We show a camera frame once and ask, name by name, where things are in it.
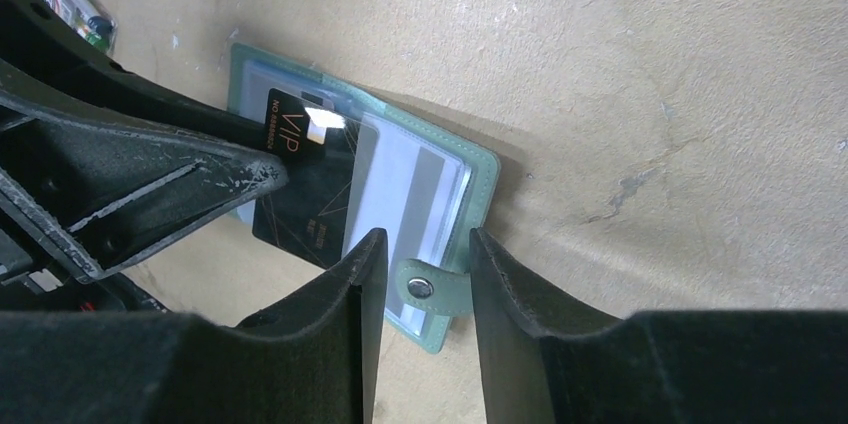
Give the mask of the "white magnetic stripe card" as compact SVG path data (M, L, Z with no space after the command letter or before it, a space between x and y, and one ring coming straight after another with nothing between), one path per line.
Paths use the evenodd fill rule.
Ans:
M373 228L388 236L386 316L419 335L426 312L405 304L400 264L443 264L470 180L465 160L375 114L365 114L354 152L344 229L345 252Z

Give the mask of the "black VIP card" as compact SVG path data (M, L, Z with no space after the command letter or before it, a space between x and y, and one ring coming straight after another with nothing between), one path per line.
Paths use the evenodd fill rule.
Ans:
M277 88L267 93L265 131L288 180L255 201L253 236L328 269L348 252L348 221L358 209L351 200L378 131Z

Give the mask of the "green card holder wallet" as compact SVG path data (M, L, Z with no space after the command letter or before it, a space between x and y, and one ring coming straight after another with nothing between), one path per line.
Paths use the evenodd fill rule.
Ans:
M452 319L472 310L468 235L482 226L493 200L500 172L496 154L336 77L246 44L235 44L231 50L230 112L265 127L267 93L271 88L351 118L362 120L365 114L375 114L470 165L470 180L443 264L436 267L417 259L400 264L398 291L405 304L426 312L422 332L414 335L403 330L384 312L386 319L411 341L430 353L438 353ZM256 200L238 209L239 218L251 228Z

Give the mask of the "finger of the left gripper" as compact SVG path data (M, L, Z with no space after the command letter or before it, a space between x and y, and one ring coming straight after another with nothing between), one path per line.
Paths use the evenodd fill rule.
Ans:
M132 267L281 188L275 156L68 96L1 66L1 276Z
M88 104L269 150L262 123L206 105L126 70L77 34L43 0L1 0L1 58Z

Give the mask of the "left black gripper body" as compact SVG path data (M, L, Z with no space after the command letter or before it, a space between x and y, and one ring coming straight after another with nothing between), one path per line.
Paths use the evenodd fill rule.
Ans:
M32 264L45 262L47 254L8 215L1 215L1 309L3 311L94 312L155 311L167 308L123 274L81 284L61 278L46 290L33 277L12 276Z

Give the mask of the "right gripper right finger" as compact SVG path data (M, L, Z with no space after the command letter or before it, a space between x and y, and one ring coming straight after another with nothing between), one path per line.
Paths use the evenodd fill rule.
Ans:
M553 285L483 229L469 236L491 423L843 423L847 315L640 311Z

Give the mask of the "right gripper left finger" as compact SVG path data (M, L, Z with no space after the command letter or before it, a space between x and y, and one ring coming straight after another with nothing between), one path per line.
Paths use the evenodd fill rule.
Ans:
M369 423L387 234L234 328L195 314L1 316L5 423Z

